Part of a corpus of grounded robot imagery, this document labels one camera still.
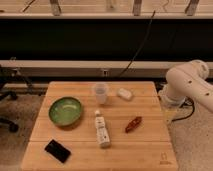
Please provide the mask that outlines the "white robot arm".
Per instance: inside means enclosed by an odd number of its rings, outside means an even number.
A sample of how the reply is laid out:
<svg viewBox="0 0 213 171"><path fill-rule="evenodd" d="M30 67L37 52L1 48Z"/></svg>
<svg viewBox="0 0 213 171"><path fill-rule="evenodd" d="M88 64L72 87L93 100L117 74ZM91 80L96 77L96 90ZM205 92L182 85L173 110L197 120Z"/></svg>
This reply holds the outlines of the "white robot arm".
<svg viewBox="0 0 213 171"><path fill-rule="evenodd" d="M206 81L209 67L202 60L192 60L170 68L167 84L159 91L167 108L180 107L189 97L213 113L213 85Z"/></svg>

